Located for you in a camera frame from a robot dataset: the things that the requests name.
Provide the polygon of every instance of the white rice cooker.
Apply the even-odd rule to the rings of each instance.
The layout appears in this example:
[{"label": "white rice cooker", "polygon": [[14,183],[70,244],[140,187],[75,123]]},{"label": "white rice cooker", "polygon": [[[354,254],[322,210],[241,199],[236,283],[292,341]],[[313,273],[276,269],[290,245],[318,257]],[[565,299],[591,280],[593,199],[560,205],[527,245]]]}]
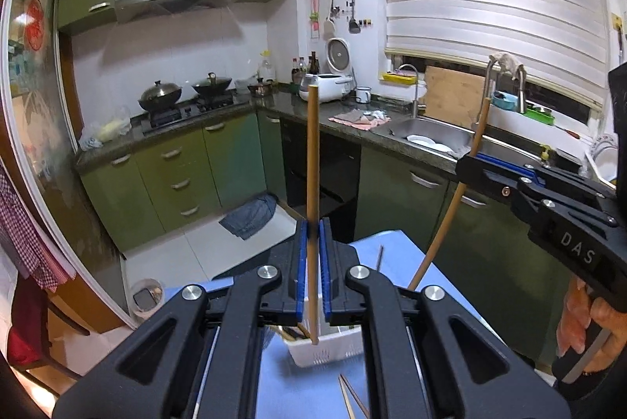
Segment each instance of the white rice cooker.
[{"label": "white rice cooker", "polygon": [[349,45],[344,39],[334,37],[327,42],[327,64],[330,74],[307,74],[300,83],[299,95],[307,100],[309,85],[318,85],[320,102],[336,101],[348,96],[355,87],[350,66]]}]

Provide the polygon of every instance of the cutting board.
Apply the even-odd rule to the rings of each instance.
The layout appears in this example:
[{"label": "cutting board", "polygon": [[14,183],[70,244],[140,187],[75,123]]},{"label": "cutting board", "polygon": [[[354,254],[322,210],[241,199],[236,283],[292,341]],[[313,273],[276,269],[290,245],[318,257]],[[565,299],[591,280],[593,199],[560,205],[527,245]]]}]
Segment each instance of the cutting board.
[{"label": "cutting board", "polygon": [[427,93],[422,98],[427,105],[425,115],[471,129],[481,109],[484,78],[429,65],[424,80],[427,83]]}]

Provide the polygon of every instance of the white mug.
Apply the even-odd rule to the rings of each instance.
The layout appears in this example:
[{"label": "white mug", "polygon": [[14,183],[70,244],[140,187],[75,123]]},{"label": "white mug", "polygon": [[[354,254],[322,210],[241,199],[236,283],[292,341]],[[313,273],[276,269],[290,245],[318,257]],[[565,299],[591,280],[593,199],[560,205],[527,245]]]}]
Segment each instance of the white mug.
[{"label": "white mug", "polygon": [[370,91],[370,87],[357,87],[355,89],[355,100],[361,104],[369,103],[371,99]]}]

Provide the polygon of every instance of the dishwasher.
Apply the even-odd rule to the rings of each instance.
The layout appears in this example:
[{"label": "dishwasher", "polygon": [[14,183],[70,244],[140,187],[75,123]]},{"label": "dishwasher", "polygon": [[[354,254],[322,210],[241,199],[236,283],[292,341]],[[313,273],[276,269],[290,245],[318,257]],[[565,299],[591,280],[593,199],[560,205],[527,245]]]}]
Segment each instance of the dishwasher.
[{"label": "dishwasher", "polygon": [[[288,205],[306,217],[307,132],[304,124],[281,118],[281,143]],[[320,217],[329,217],[333,237],[353,242],[361,146],[320,134]]]}]

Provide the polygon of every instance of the silver bolt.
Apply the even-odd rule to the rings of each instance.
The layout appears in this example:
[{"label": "silver bolt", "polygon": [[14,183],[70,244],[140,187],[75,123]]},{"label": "silver bolt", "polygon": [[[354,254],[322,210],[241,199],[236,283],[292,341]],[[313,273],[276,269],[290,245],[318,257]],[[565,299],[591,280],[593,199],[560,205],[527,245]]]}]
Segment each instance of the silver bolt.
[{"label": "silver bolt", "polygon": [[424,289],[424,295],[427,299],[442,300],[446,296],[446,292],[437,285],[430,285]]},{"label": "silver bolt", "polygon": [[272,279],[277,274],[277,268],[273,265],[262,265],[259,269],[257,269],[257,275],[264,279]]},{"label": "silver bolt", "polygon": [[350,275],[355,279],[365,279],[370,275],[370,270],[362,265],[350,268]]},{"label": "silver bolt", "polygon": [[203,290],[198,285],[187,285],[183,288],[183,299],[196,300],[203,295]]}]

